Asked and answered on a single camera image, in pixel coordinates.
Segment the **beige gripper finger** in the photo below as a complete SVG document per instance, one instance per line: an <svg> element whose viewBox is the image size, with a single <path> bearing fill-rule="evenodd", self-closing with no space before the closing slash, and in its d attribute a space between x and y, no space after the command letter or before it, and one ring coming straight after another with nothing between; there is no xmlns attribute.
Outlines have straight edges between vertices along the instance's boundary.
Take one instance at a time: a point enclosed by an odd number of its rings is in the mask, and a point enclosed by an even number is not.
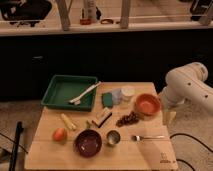
<svg viewBox="0 0 213 171"><path fill-rule="evenodd" d="M164 114L164 124L166 126L170 125L176 116L175 111L170 111Z"/></svg>

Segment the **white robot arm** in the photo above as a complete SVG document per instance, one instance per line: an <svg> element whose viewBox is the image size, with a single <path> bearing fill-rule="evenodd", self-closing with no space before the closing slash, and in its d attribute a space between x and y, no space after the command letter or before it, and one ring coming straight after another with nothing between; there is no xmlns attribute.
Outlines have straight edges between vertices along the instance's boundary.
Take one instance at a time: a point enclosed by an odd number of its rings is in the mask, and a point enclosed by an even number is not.
<svg viewBox="0 0 213 171"><path fill-rule="evenodd" d="M200 62L174 68L166 74L166 86L159 93L164 125L172 122L176 116L174 108L186 99L213 114L213 87L205 84L207 78L208 70Z"/></svg>

